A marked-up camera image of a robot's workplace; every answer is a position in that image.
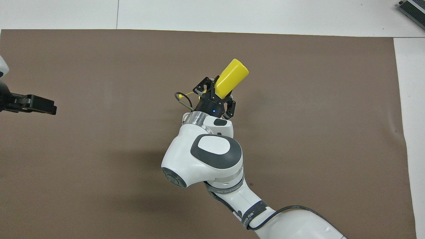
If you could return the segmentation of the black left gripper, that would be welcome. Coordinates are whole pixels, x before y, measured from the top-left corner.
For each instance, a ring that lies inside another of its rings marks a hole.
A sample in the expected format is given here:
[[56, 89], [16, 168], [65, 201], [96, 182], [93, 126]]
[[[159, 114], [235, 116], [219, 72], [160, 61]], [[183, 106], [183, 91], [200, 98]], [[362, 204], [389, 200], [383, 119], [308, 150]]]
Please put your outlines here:
[[56, 115], [57, 107], [53, 100], [36, 95], [14, 94], [4, 82], [0, 82], [0, 111], [13, 113], [44, 113]]

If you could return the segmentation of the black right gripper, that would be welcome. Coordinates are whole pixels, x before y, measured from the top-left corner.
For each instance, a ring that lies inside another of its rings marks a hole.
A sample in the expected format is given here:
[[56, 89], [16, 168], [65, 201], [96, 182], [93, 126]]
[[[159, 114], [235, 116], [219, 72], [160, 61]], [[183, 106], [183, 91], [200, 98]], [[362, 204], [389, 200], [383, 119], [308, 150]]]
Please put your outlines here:
[[220, 98], [215, 92], [215, 84], [217, 77], [205, 77], [193, 88], [193, 93], [198, 95], [199, 103], [195, 107], [195, 111], [206, 113], [210, 116], [226, 120], [232, 118], [235, 114], [236, 102], [233, 96], [226, 95]]

